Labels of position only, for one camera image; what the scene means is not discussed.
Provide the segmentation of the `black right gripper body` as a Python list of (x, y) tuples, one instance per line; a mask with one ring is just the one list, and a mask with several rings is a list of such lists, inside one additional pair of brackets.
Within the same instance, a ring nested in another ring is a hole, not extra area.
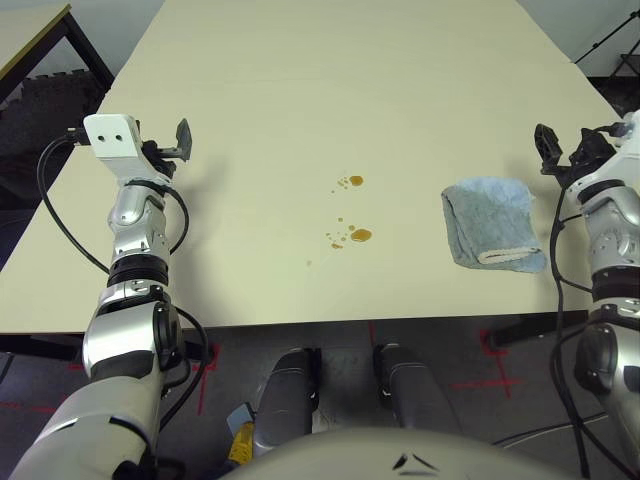
[(577, 149), (569, 156), (569, 165), (559, 164), (561, 151), (548, 154), (548, 174), (553, 176), (561, 188), (566, 189), (578, 179), (596, 171), (601, 162), (597, 156), (585, 149)]

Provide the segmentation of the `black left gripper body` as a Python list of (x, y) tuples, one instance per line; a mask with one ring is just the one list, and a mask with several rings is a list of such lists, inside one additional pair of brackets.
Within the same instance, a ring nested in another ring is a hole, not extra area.
[(142, 144), (142, 153), (151, 166), (166, 177), (172, 177), (176, 171), (176, 164), (161, 155), (160, 148), (153, 140), (145, 141)]

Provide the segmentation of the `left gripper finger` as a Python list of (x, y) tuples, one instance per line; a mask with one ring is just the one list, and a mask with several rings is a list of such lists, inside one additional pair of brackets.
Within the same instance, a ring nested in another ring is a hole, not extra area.
[(177, 125), (176, 140), (177, 145), (174, 151), (176, 157), (183, 162), (188, 162), (191, 158), (193, 139), (189, 122), (186, 118), (183, 118)]

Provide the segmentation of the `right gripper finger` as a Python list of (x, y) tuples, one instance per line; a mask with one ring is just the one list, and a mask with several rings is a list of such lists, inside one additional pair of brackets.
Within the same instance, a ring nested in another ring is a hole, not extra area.
[(561, 147), (554, 130), (544, 124), (537, 124), (534, 144), (542, 161), (541, 173), (555, 174), (561, 158)]
[(615, 148), (598, 129), (581, 129), (579, 149), (585, 157), (611, 157), (616, 153)]

